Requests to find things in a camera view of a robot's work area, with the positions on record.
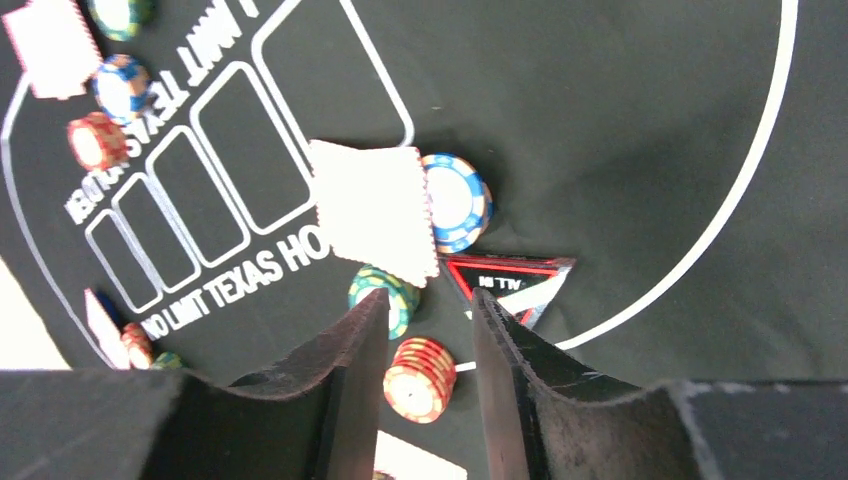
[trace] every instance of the green poker chip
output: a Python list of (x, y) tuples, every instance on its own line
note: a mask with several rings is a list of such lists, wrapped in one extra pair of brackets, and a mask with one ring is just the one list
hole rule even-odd
[(126, 42), (150, 20), (153, 4), (151, 0), (88, 0), (88, 10), (104, 35)]
[(394, 340), (406, 332), (409, 321), (418, 308), (418, 289), (393, 275), (366, 265), (356, 273), (351, 282), (348, 307), (353, 308), (377, 288), (385, 288), (389, 292), (389, 340)]
[(183, 362), (183, 359), (176, 353), (163, 352), (161, 355), (156, 357), (156, 360), (153, 361), (153, 365), (151, 365), (150, 368), (152, 370), (175, 370), (178, 368), (186, 368), (186, 365)]
[(394, 285), (396, 288), (401, 289), (404, 297), (406, 298), (407, 303), (410, 306), (410, 310), (413, 312), (418, 309), (418, 304), (421, 303), (421, 290), (418, 287), (404, 282), (403, 280), (398, 279), (394, 275), (387, 273), (379, 268), (374, 267), (373, 265), (365, 265), (359, 270), (357, 275), (373, 275), (377, 277), (384, 278), (387, 282)]

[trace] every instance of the white rectangle outline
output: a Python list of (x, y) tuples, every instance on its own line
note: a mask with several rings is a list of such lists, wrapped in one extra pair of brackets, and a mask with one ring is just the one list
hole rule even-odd
[[(268, 226), (260, 227), (256, 224), (256, 221), (253, 219), (253, 215), (250, 213), (250, 210), (245, 205), (244, 200), (241, 198), (238, 190), (236, 190), (235, 185), (233, 185), (232, 180), (230, 179), (229, 174), (224, 169), (224, 165), (221, 163), (221, 159), (218, 157), (217, 152), (212, 147), (212, 144), (209, 142), (209, 138), (206, 136), (206, 133), (203, 131), (203, 127), (200, 125), (200, 111), (206, 107), (209, 101), (217, 94), (221, 88), (236, 74), (239, 70), (243, 71), (245, 75), (247, 75), (250, 84), (253, 86), (253, 89), (256, 90), (256, 95), (259, 97), (259, 101), (262, 103), (262, 106), (265, 107), (265, 111), (268, 113), (268, 117), (271, 119), (271, 123), (276, 128), (277, 133), (280, 135), (280, 138), (283, 140), (283, 143), (286, 145), (286, 149), (288, 149), (291, 154), (292, 159), (294, 160), (295, 165), (297, 166), (298, 171), (303, 176), (303, 180), (306, 182), (306, 187), (309, 191), (309, 197), (306, 199), (306, 202), (295, 208), (291, 212), (284, 215), (282, 218), (277, 219), (273, 223)], [(306, 164), (303, 162), (303, 159), (300, 156), (300, 153), (297, 150), (297, 146), (292, 141), (291, 137), (286, 130), (285, 125), (283, 124), (282, 119), (277, 115), (277, 111), (274, 108), (274, 105), (271, 103), (271, 99), (268, 97), (268, 94), (265, 92), (265, 89), (262, 87), (262, 82), (259, 80), (259, 77), (256, 75), (256, 72), (253, 70), (253, 67), (250, 64), (235, 61), (227, 65), (224, 71), (218, 75), (218, 78), (209, 85), (209, 88), (204, 91), (200, 97), (194, 102), (194, 105), (191, 106), (191, 110), (189, 111), (189, 118), (192, 129), (197, 134), (200, 143), (206, 149), (206, 152), (209, 154), (209, 158), (212, 160), (212, 164), (215, 165), (215, 168), (218, 170), (218, 175), (221, 177), (221, 180), (230, 190), (230, 195), (232, 195), (233, 201), (238, 205), (239, 210), (241, 210), (242, 215), (244, 215), (247, 224), (250, 225), (250, 228), (259, 235), (268, 235), (287, 224), (288, 222), (294, 220), (298, 216), (307, 212), (310, 208), (315, 206), (315, 197), (312, 194), (312, 175), (309, 173), (309, 169)]]
[[(144, 188), (146, 188), (148, 193), (150, 193), (150, 196), (153, 197), (153, 201), (156, 202), (156, 206), (159, 207), (159, 210), (162, 212), (162, 216), (165, 217), (165, 221), (168, 222), (168, 226), (171, 227), (171, 230), (174, 232), (174, 235), (177, 236), (177, 241), (179, 241), (180, 245), (182, 245), (183, 250), (185, 250), (189, 261), (191, 261), (191, 265), (194, 268), (194, 272), (191, 275), (187, 276), (174, 286), (165, 285), (165, 280), (162, 279), (162, 275), (159, 273), (159, 269), (156, 268), (155, 265), (153, 265), (153, 262), (150, 260), (150, 255), (148, 255), (147, 252), (144, 250), (144, 247), (142, 247), (141, 242), (139, 242), (138, 237), (130, 227), (130, 223), (129, 221), (127, 221), (127, 217), (124, 215), (124, 212), (121, 211), (121, 205), (119, 201), (124, 198), (124, 195), (126, 195), (127, 192), (129, 192), (130, 187), (132, 187), (132, 185), (136, 184), (137, 182), (141, 182), (142, 184), (144, 184)], [(146, 259), (150, 268), (148, 275), (152, 276), (155, 281), (159, 283), (165, 293), (174, 293), (200, 277), (200, 262), (198, 262), (197, 257), (194, 256), (194, 252), (191, 250), (191, 245), (188, 243), (188, 240), (183, 235), (183, 232), (180, 230), (179, 226), (174, 221), (173, 216), (170, 214), (170, 212), (167, 211), (168, 207), (160, 203), (160, 201), (161, 199), (156, 195), (156, 193), (153, 192), (153, 188), (151, 188), (151, 186), (147, 183), (147, 174), (137, 172), (132, 174), (130, 178), (128, 178), (127, 181), (121, 186), (120, 190), (115, 193), (115, 196), (112, 197), (112, 211), (115, 213), (115, 215), (118, 216), (118, 218), (121, 219), (123, 225), (126, 225), (128, 238), (131, 239), (131, 248), (137, 248), (139, 254), (143, 255)]]
[(97, 256), (97, 259), (100, 260), (100, 263), (106, 270), (106, 275), (108, 275), (109, 278), (112, 279), (112, 283), (115, 284), (115, 288), (118, 289), (118, 293), (120, 293), (121, 296), (124, 297), (124, 302), (126, 302), (127, 306), (130, 307), (130, 310), (132, 310), (133, 313), (142, 313), (153, 305), (156, 305), (156, 303), (158, 303), (160, 300), (162, 300), (162, 289), (159, 288), (159, 285), (157, 285), (156, 282), (150, 278), (149, 273), (145, 270), (145, 274), (148, 275), (148, 280), (150, 280), (153, 289), (156, 290), (156, 296), (153, 298), (153, 300), (145, 303), (140, 307), (135, 306), (135, 303), (133, 303), (132, 299), (130, 299), (130, 296), (127, 294), (127, 291), (124, 289), (124, 285), (120, 282), (120, 280), (118, 280), (117, 275), (115, 275), (115, 271), (112, 270), (112, 266), (109, 264), (109, 261), (106, 260), (106, 256), (103, 255), (103, 252), (100, 250), (100, 247), (97, 245), (97, 242), (94, 241), (94, 237), (91, 234), (91, 232), (94, 230), (94, 227), (100, 225), (100, 222), (102, 222), (103, 219), (105, 219), (106, 217), (109, 217), (115, 224), (115, 226), (118, 228), (118, 232), (121, 234), (122, 237), (124, 237), (124, 241), (127, 242), (127, 247), (130, 249), (130, 252), (133, 254), (133, 257), (135, 257), (142, 270), (145, 270), (144, 263), (141, 259), (138, 258), (135, 250), (133, 250), (129, 240), (126, 237), (125, 230), (121, 226), (120, 219), (114, 214), (114, 212), (112, 212), (112, 210), (109, 210), (107, 208), (97, 214), (96, 217), (94, 217), (94, 220), (92, 220), (91, 223), (89, 223), (88, 226), (85, 227), (85, 239), (88, 242), (88, 246), (91, 247), (91, 250), (94, 252), (94, 255)]
[[(277, 10), (271, 14), (265, 24), (259, 27), (259, 30), (256, 31), (256, 34), (253, 36), (253, 40), (250, 43), (250, 51), (251, 56), (253, 57), (253, 63), (256, 65), (256, 70), (259, 72), (259, 76), (262, 77), (262, 80), (265, 82), (265, 86), (271, 93), (271, 97), (280, 108), (280, 112), (282, 112), (283, 118), (285, 118), (286, 123), (289, 128), (291, 128), (292, 135), (300, 145), (301, 151), (311, 163), (309, 158), (309, 142), (303, 134), (303, 131), (300, 129), (300, 125), (298, 125), (297, 120), (294, 118), (294, 114), (289, 108), (288, 103), (286, 103), (285, 98), (283, 98), (283, 94), (280, 92), (279, 86), (274, 81), (274, 77), (271, 75), (271, 71), (268, 69), (268, 64), (265, 63), (265, 57), (262, 54), (262, 47), (265, 45), (268, 37), (270, 37), (280, 25), (282, 25), (283, 21), (289, 16), (295, 7), (300, 4), (301, 1), (302, 0), (284, 1)], [(415, 125), (412, 123), (412, 117), (409, 115), (409, 110), (407, 110), (406, 105), (403, 103), (403, 99), (400, 98), (397, 87), (395, 87), (395, 84), (389, 75), (389, 71), (386, 69), (386, 65), (380, 58), (380, 54), (377, 52), (377, 48), (371, 41), (371, 37), (368, 35), (365, 25), (362, 24), (362, 20), (359, 18), (359, 14), (353, 7), (353, 4), (350, 0), (339, 0), (339, 3), (344, 9), (348, 20), (350, 20), (350, 24), (356, 32), (356, 36), (359, 38), (362, 48), (365, 49), (365, 53), (371, 60), (371, 65), (374, 67), (374, 71), (383, 83), (383, 88), (386, 89), (386, 94), (389, 96), (389, 100), (391, 100), (394, 105), (395, 110), (400, 117), (401, 123), (403, 123), (404, 136), (398, 146), (408, 147), (412, 144), (412, 141), (415, 138)]]
[[(224, 203), (227, 204), (227, 208), (230, 210), (230, 213), (232, 213), (233, 219), (235, 219), (242, 234), (242, 241), (240, 244), (213, 260), (207, 259), (200, 250), (200, 247), (197, 246), (197, 242), (191, 236), (191, 232), (188, 231), (188, 227), (186, 227), (185, 222), (183, 222), (179, 212), (177, 212), (177, 209), (168, 197), (167, 192), (165, 192), (165, 188), (159, 181), (159, 177), (156, 175), (156, 170), (154, 170), (154, 166), (159, 155), (162, 154), (165, 148), (167, 148), (179, 134), (185, 135), (192, 148), (194, 148), (197, 158), (200, 159), (200, 162), (203, 164), (203, 168), (205, 168), (206, 172), (209, 173), (209, 178), (212, 180), (212, 183), (215, 184), (215, 188), (218, 189), (218, 193), (221, 194), (221, 198), (224, 200)], [(204, 153), (197, 137), (195, 137), (194, 132), (192, 132), (190, 128), (185, 125), (177, 125), (172, 128), (171, 131), (165, 135), (165, 138), (159, 142), (159, 145), (157, 145), (156, 148), (150, 152), (150, 155), (147, 156), (145, 166), (147, 168), (147, 176), (150, 182), (148, 185), (153, 187), (150, 190), (151, 193), (153, 193), (154, 198), (156, 198), (157, 195), (159, 196), (157, 201), (161, 201), (160, 205), (162, 206), (162, 210), (166, 214), (171, 214), (174, 224), (181, 232), (183, 232), (183, 238), (185, 238), (188, 244), (191, 245), (192, 250), (194, 250), (195, 255), (197, 255), (197, 258), (203, 266), (207, 268), (217, 267), (250, 245), (250, 230), (247, 229), (247, 225), (245, 225), (244, 220), (238, 213), (238, 208), (233, 204), (232, 199), (230, 199), (230, 196), (227, 193), (226, 187), (224, 187), (221, 180), (218, 178), (218, 175), (215, 173), (215, 167), (212, 166), (209, 159), (206, 157), (206, 153)]]

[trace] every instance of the blue and white poker chip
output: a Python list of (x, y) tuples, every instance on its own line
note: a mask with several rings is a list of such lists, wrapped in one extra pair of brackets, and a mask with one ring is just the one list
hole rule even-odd
[(427, 175), (427, 196), (436, 250), (457, 253), (483, 233), (491, 216), (491, 195), (474, 168), (447, 153), (421, 159)]
[(107, 58), (94, 76), (94, 94), (103, 112), (121, 126), (141, 117), (152, 80), (147, 69), (129, 55)]

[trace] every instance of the white line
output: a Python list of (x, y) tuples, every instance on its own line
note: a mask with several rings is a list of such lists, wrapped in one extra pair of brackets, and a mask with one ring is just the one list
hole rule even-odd
[(153, 262), (150, 261), (150, 257), (147, 256), (147, 252), (145, 252), (141, 247), (138, 237), (135, 236), (135, 232), (133, 232), (133, 229), (130, 228), (129, 223), (127, 222), (127, 217), (125, 217), (123, 212), (121, 212), (120, 204), (121, 199), (124, 198), (124, 195), (129, 193), (130, 188), (132, 188), (136, 182), (144, 181), (144, 177), (146, 176), (147, 175), (144, 173), (134, 173), (130, 175), (130, 178), (128, 178), (123, 185), (121, 185), (121, 188), (119, 188), (115, 193), (115, 196), (112, 197), (112, 215), (115, 217), (115, 225), (117, 225), (118, 229), (121, 231), (121, 236), (124, 237), (124, 241), (127, 242), (127, 246), (130, 248), (130, 251), (136, 261), (139, 265), (141, 265), (141, 269), (144, 270), (144, 274), (147, 275), (147, 279), (150, 280), (150, 283), (152, 283), (157, 289), (160, 289), (165, 282), (162, 281), (162, 277), (159, 276), (159, 271), (153, 266)]
[[(112, 221), (112, 224), (115, 225), (115, 228), (118, 230), (118, 233), (121, 234), (121, 238), (123, 238), (124, 242), (127, 244), (127, 248), (130, 249), (130, 253), (132, 253), (133, 258), (135, 258), (135, 261), (139, 264), (142, 270), (145, 271), (144, 273), (147, 276), (147, 279), (150, 280), (150, 285), (153, 287), (153, 290), (156, 291), (156, 295), (153, 297), (153, 299), (151, 299), (140, 307), (136, 306), (135, 302), (133, 302), (132, 298), (130, 298), (129, 293), (127, 293), (127, 290), (124, 288), (124, 284), (121, 283), (120, 279), (118, 279), (118, 276), (115, 274), (115, 271), (112, 270), (112, 265), (109, 263), (109, 260), (106, 258), (106, 255), (103, 254), (103, 251), (100, 250), (100, 246), (97, 245), (97, 242), (94, 240), (94, 229), (98, 225), (100, 225), (100, 222), (102, 222), (106, 218), (109, 218), (109, 220)], [(138, 254), (133, 250), (133, 247), (130, 245), (131, 240), (127, 238), (126, 232), (126, 227), (121, 225), (121, 220), (117, 217), (117, 215), (115, 215), (115, 212), (107, 208), (98, 213), (97, 216), (94, 217), (94, 220), (92, 220), (91, 223), (89, 223), (88, 226), (85, 227), (85, 239), (88, 242), (88, 246), (91, 247), (91, 251), (94, 252), (94, 255), (97, 256), (97, 259), (100, 260), (100, 263), (103, 265), (103, 269), (106, 271), (106, 275), (108, 275), (109, 278), (112, 279), (112, 283), (115, 284), (115, 288), (117, 288), (121, 296), (124, 297), (124, 301), (127, 303), (127, 306), (130, 307), (130, 310), (132, 310), (134, 313), (142, 313), (153, 305), (156, 305), (159, 300), (162, 300), (162, 289), (159, 287), (159, 285), (156, 284), (156, 282), (154, 282), (150, 278), (149, 273), (142, 264), (143, 260), (139, 258)]]
[(371, 36), (368, 35), (368, 30), (365, 29), (362, 19), (359, 18), (359, 13), (357, 13), (356, 9), (353, 8), (353, 3), (351, 3), (350, 0), (339, 0), (339, 2), (342, 4), (342, 8), (344, 8), (345, 14), (347, 14), (347, 18), (350, 20), (350, 24), (356, 32), (356, 36), (359, 37), (359, 43), (362, 44), (362, 48), (365, 49), (365, 53), (368, 54), (368, 58), (371, 59), (371, 64), (374, 66), (374, 70), (377, 71), (377, 76), (380, 77), (380, 81), (383, 82), (383, 87), (386, 89), (386, 93), (389, 95), (389, 98), (394, 104), (395, 110), (397, 110), (398, 115), (400, 115), (400, 121), (403, 123), (404, 128), (404, 136), (398, 146), (408, 147), (412, 145), (412, 140), (415, 138), (415, 125), (412, 123), (412, 116), (409, 114), (409, 110), (406, 109), (406, 104), (403, 103), (403, 99), (400, 98), (400, 93), (398, 93), (397, 87), (395, 87), (395, 82), (392, 81), (392, 77), (386, 69), (386, 64), (384, 64), (383, 59), (380, 58), (380, 53), (377, 52), (377, 47), (375, 47), (374, 42), (371, 41)]
[(248, 17), (256, 18), (259, 16), (259, 10), (256, 9), (256, 4), (253, 3), (253, 0), (239, 0), (239, 3), (241, 3), (244, 14)]
[[(112, 197), (112, 210), (115, 212), (115, 215), (117, 215), (120, 219), (121, 224), (126, 226), (127, 236), (132, 239), (132, 241), (130, 242), (132, 248), (137, 249), (139, 255), (146, 259), (146, 268), (149, 269), (148, 276), (151, 278), (155, 278), (155, 283), (157, 283), (165, 291), (165, 293), (174, 293), (183, 288), (184, 286), (188, 285), (189, 283), (193, 282), (194, 280), (200, 278), (200, 262), (197, 261), (197, 258), (191, 251), (191, 245), (189, 245), (185, 237), (181, 234), (181, 232), (179, 232), (179, 228), (171, 220), (168, 213), (166, 213), (167, 207), (159, 203), (159, 199), (157, 198), (157, 195), (153, 193), (153, 187), (150, 186), (148, 181), (149, 180), (147, 178), (147, 174), (145, 173), (137, 172), (132, 174), (130, 178), (127, 179), (126, 183), (124, 183), (124, 185), (121, 187), (121, 189), (118, 190), (118, 193), (116, 193), (115, 196)], [(124, 195), (129, 193), (130, 188), (137, 182), (141, 182), (144, 189), (147, 190), (147, 193), (150, 195), (150, 198), (152, 198), (153, 201), (156, 203), (156, 206), (159, 207), (160, 213), (162, 213), (162, 218), (165, 219), (165, 221), (168, 223), (168, 226), (171, 228), (171, 231), (174, 232), (177, 241), (180, 242), (180, 245), (183, 247), (183, 251), (185, 252), (186, 257), (188, 257), (188, 260), (189, 262), (191, 262), (191, 266), (194, 269), (191, 274), (177, 282), (175, 285), (165, 285), (165, 280), (162, 279), (162, 275), (159, 273), (159, 269), (156, 268), (155, 265), (153, 265), (153, 262), (150, 260), (150, 256), (144, 250), (144, 247), (141, 245), (141, 242), (139, 242), (138, 237), (130, 226), (129, 220), (127, 220), (126, 215), (124, 215), (124, 212), (121, 209), (121, 200), (124, 198)]]
[(112, 362), (106, 354), (103, 353), (103, 350), (101, 350), (100, 345), (91, 338), (88, 330), (86, 330), (79, 317), (77, 317), (76, 313), (74, 313), (68, 299), (65, 298), (65, 294), (59, 289), (59, 285), (56, 284), (56, 280), (47, 268), (47, 264), (44, 263), (44, 258), (41, 256), (41, 252), (35, 245), (35, 240), (32, 237), (32, 232), (30, 231), (29, 225), (26, 221), (26, 216), (21, 208), (21, 200), (18, 197), (18, 187), (15, 185), (15, 175), (14, 172), (12, 172), (12, 149), (9, 145), (9, 138), (12, 135), (12, 129), (15, 126), (15, 119), (21, 111), (21, 105), (23, 104), (24, 98), (26, 98), (29, 86), (29, 77), (26, 72), (24, 72), (18, 80), (18, 86), (15, 88), (12, 101), (9, 103), (9, 108), (6, 110), (6, 116), (3, 119), (3, 130), (0, 132), (0, 157), (2, 157), (3, 160), (3, 177), (6, 181), (6, 190), (9, 192), (9, 200), (12, 201), (12, 210), (15, 212), (15, 217), (18, 220), (18, 225), (21, 227), (21, 233), (24, 235), (27, 246), (29, 246), (32, 256), (35, 257), (35, 263), (38, 264), (38, 268), (41, 269), (44, 279), (47, 280), (47, 284), (50, 285), (53, 293), (56, 294), (56, 298), (59, 299), (59, 303), (61, 303), (65, 308), (65, 311), (68, 312), (68, 316), (71, 317), (71, 320), (73, 320), (83, 338), (85, 338), (85, 341), (91, 346), (91, 349), (94, 350), (94, 353), (103, 360), (103, 363), (114, 368)]
[(500, 304), (508, 312), (518, 313), (528, 308), (547, 303), (554, 298), (565, 279), (566, 275), (557, 275), (538, 285), (507, 295), (500, 300)]
[[(229, 174), (227, 173), (226, 168), (224, 168), (221, 159), (218, 157), (218, 153), (212, 147), (212, 144), (209, 142), (209, 138), (206, 136), (206, 132), (203, 131), (203, 126), (200, 124), (200, 112), (209, 104), (209, 101), (215, 97), (215, 95), (227, 84), (227, 82), (239, 71), (244, 72), (245, 76), (247, 76), (248, 81), (250, 82), (253, 89), (256, 91), (256, 96), (259, 99), (259, 102), (262, 104), (263, 108), (265, 108), (265, 112), (268, 114), (269, 120), (271, 120), (271, 124), (274, 126), (274, 129), (279, 134), (280, 139), (286, 146), (286, 149), (291, 154), (292, 160), (294, 160), (295, 166), (297, 170), (300, 172), (300, 175), (303, 177), (303, 181), (306, 183), (306, 188), (309, 191), (306, 201), (302, 203), (300, 206), (292, 210), (291, 212), (283, 215), (279, 219), (272, 222), (270, 225), (260, 226), (256, 224), (256, 220), (253, 218), (253, 214), (251, 214), (250, 209), (247, 208), (247, 205), (244, 203), (244, 200), (241, 198), (241, 194), (236, 189), (235, 185), (233, 185), (232, 179), (230, 179)], [(297, 146), (294, 144), (294, 141), (286, 131), (285, 125), (283, 125), (282, 119), (277, 115), (277, 109), (274, 108), (274, 104), (271, 102), (271, 99), (268, 97), (268, 94), (265, 92), (265, 89), (262, 87), (262, 82), (259, 80), (259, 77), (256, 75), (256, 72), (250, 66), (250, 64), (245, 62), (231, 62), (227, 65), (227, 68), (218, 75), (218, 78), (209, 85), (209, 88), (206, 89), (205, 92), (197, 99), (194, 105), (191, 106), (189, 110), (189, 118), (191, 119), (191, 126), (197, 134), (197, 138), (200, 140), (200, 143), (203, 145), (203, 148), (206, 149), (206, 153), (209, 155), (210, 160), (212, 160), (212, 164), (215, 166), (215, 169), (218, 171), (218, 176), (221, 177), (221, 181), (227, 186), (230, 191), (230, 195), (233, 198), (233, 201), (241, 210), (244, 219), (247, 221), (247, 224), (250, 225), (250, 228), (259, 235), (268, 235), (270, 233), (275, 232), (277, 229), (282, 227), (283, 225), (289, 223), (300, 215), (309, 211), (310, 208), (315, 206), (315, 197), (312, 194), (312, 175), (309, 173), (309, 168), (307, 168), (303, 159), (300, 157), (300, 153), (297, 150)], [(262, 147), (261, 145), (252, 145), (252, 148)], [(239, 168), (244, 168), (244, 159), (238, 159), (241, 163)]]
[[(165, 191), (165, 187), (162, 185), (162, 182), (159, 180), (159, 176), (156, 174), (156, 161), (159, 159), (159, 156), (162, 152), (165, 151), (167, 147), (171, 145), (171, 143), (176, 140), (177, 136), (183, 134), (185, 135), (188, 143), (191, 144), (192, 149), (194, 149), (194, 153), (197, 155), (197, 159), (200, 160), (200, 163), (203, 165), (203, 168), (206, 170), (206, 173), (209, 176), (209, 179), (212, 181), (212, 184), (215, 186), (215, 189), (218, 190), (221, 199), (224, 200), (224, 203), (227, 206), (227, 209), (232, 214), (233, 219), (239, 227), (239, 231), (242, 234), (241, 243), (234, 246), (227, 252), (218, 256), (215, 259), (207, 259), (206, 255), (204, 255), (203, 251), (200, 249), (200, 246), (195, 241), (185, 222), (183, 221), (180, 214), (177, 212), (174, 207), (173, 202), (171, 202), (171, 198), (168, 196), (168, 192)], [(221, 183), (221, 180), (218, 178), (218, 174), (215, 172), (215, 167), (212, 165), (211, 160), (207, 158), (206, 152), (203, 151), (203, 147), (200, 146), (200, 142), (195, 137), (194, 132), (191, 131), (190, 128), (185, 125), (177, 125), (172, 128), (165, 138), (150, 152), (150, 155), (147, 156), (147, 160), (145, 162), (145, 166), (147, 168), (147, 176), (149, 180), (149, 184), (152, 188), (150, 192), (153, 194), (159, 206), (162, 208), (162, 211), (166, 213), (166, 215), (174, 221), (174, 224), (177, 225), (178, 230), (183, 232), (183, 238), (191, 245), (191, 248), (194, 250), (195, 255), (200, 260), (200, 263), (207, 268), (215, 268), (218, 265), (224, 263), (229, 260), (233, 255), (241, 252), (248, 245), (250, 245), (250, 230), (247, 228), (247, 225), (242, 220), (241, 216), (238, 213), (238, 207), (233, 203), (230, 198), (229, 193), (227, 193), (227, 188)]]
[[(256, 31), (256, 34), (253, 36), (253, 40), (250, 43), (250, 51), (253, 56), (253, 63), (256, 66), (257, 72), (259, 72), (259, 76), (262, 77), (262, 80), (265, 82), (265, 86), (268, 88), (268, 91), (271, 93), (271, 98), (276, 102), (277, 107), (279, 107), (280, 112), (283, 114), (283, 119), (285, 119), (288, 127), (291, 129), (292, 136), (294, 136), (295, 141), (297, 141), (300, 146), (300, 150), (304, 153), (307, 161), (309, 159), (309, 142), (306, 139), (306, 136), (303, 133), (303, 130), (300, 129), (300, 125), (297, 123), (297, 119), (294, 117), (294, 113), (292, 113), (289, 108), (288, 103), (283, 97), (282, 92), (280, 91), (280, 87), (277, 85), (277, 82), (274, 80), (274, 76), (271, 74), (271, 70), (268, 68), (268, 65), (265, 63), (265, 57), (262, 53), (262, 48), (265, 46), (265, 42), (268, 40), (268, 37), (274, 33), (280, 25), (283, 24), (283, 21), (291, 14), (291, 12), (300, 4), (301, 0), (285, 0), (283, 3), (271, 14), (268, 20), (264, 25), (259, 27), (259, 30)], [(395, 87), (394, 82), (389, 76), (388, 70), (386, 66), (383, 64), (383, 60), (380, 58), (380, 54), (377, 52), (377, 49), (374, 47), (373, 42), (371, 41), (371, 37), (368, 35), (368, 32), (365, 30), (365, 27), (362, 24), (362, 20), (359, 18), (359, 14), (356, 13), (356, 9), (353, 8), (353, 5), (350, 2), (345, 0), (340, 0), (342, 8), (344, 9), (345, 14), (350, 20), (350, 24), (353, 27), (354, 32), (359, 38), (360, 43), (362, 44), (362, 48), (365, 50), (366, 55), (371, 60), (371, 64), (374, 67), (374, 71), (377, 73), (377, 76), (380, 78), (380, 81), (383, 83), (383, 88), (386, 90), (386, 94), (389, 96), (389, 100), (391, 100), (392, 104), (397, 111), (398, 116), (400, 117), (401, 123), (404, 126), (404, 136), (403, 140), (398, 146), (407, 147), (412, 144), (412, 140), (415, 137), (415, 125), (412, 122), (412, 116), (409, 114), (409, 110), (406, 108), (406, 104), (403, 103), (403, 99), (401, 99), (400, 94), (397, 91), (397, 87)]]
[[(624, 322), (636, 316), (639, 312), (656, 301), (662, 294), (668, 291), (678, 280), (680, 280), (692, 265), (701, 258), (701, 255), (716, 239), (721, 229), (730, 219), (733, 210), (739, 205), (745, 190), (751, 183), (757, 167), (760, 165), (760, 160), (763, 158), (766, 146), (768, 145), (771, 133), (774, 130), (774, 125), (777, 122), (777, 116), (780, 112), (780, 105), (783, 102), (783, 95), (786, 92), (786, 83), (789, 79), (789, 70), (792, 66), (792, 53), (795, 48), (795, 29), (798, 21), (798, 0), (783, 0), (780, 14), (780, 34), (777, 41), (777, 54), (775, 55), (774, 73), (771, 78), (771, 86), (769, 87), (766, 104), (763, 108), (763, 116), (760, 119), (760, 124), (757, 127), (757, 133), (754, 134), (754, 140), (751, 142), (751, 148), (748, 150), (748, 156), (742, 164), (739, 175), (733, 186), (730, 187), (727, 197), (716, 212), (715, 217), (707, 225), (704, 233), (692, 245), (692, 248), (683, 256), (680, 262), (671, 269), (668, 274), (663, 277), (653, 288), (643, 295), (640, 299), (633, 302), (632, 305), (619, 312), (609, 320), (597, 325), (589, 330), (572, 337), (568, 340), (559, 342), (557, 347), (562, 350), (569, 350), (579, 347), (586, 342), (594, 340), (601, 335), (621, 326)], [(474, 362), (463, 363), (457, 365), (458, 372), (473, 370), (476, 368)]]

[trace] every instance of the stack of poker chips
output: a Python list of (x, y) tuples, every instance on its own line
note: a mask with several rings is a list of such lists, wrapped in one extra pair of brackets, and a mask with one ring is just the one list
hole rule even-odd
[(88, 0), (88, 11), (104, 35), (126, 42), (150, 20), (153, 3), (151, 0)]
[(68, 141), (84, 169), (107, 170), (129, 159), (127, 137), (103, 112), (92, 112), (68, 124)]
[(465, 160), (449, 153), (421, 159), (427, 175), (427, 199), (433, 237), (440, 253), (470, 247), (489, 226), (494, 202), (489, 187)]
[(147, 109), (152, 82), (138, 60), (112, 55), (94, 75), (94, 94), (103, 112), (117, 125), (126, 126)]
[(394, 340), (406, 332), (409, 320), (421, 301), (421, 292), (389, 273), (365, 265), (353, 277), (347, 295), (348, 307), (353, 308), (377, 288), (385, 288), (389, 292), (389, 340)]
[(128, 323), (121, 335), (121, 342), (130, 355), (130, 363), (137, 370), (147, 370), (153, 364), (153, 344), (147, 333), (137, 323)]
[(383, 393), (403, 418), (432, 423), (445, 412), (456, 383), (456, 362), (439, 342), (425, 337), (405, 340), (383, 377)]
[(86, 170), (106, 170), (129, 160), (124, 127), (150, 106), (152, 80), (129, 55), (112, 55), (97, 70), (92, 83), (102, 112), (68, 124), (68, 142)]
[(176, 353), (163, 352), (156, 357), (156, 361), (153, 362), (150, 368), (153, 370), (173, 370), (186, 368), (186, 364), (183, 363), (183, 359)]
[(130, 356), (130, 363), (136, 370), (171, 370), (186, 368), (179, 355), (163, 352), (153, 360), (153, 343), (141, 325), (128, 323), (121, 335), (121, 342)]

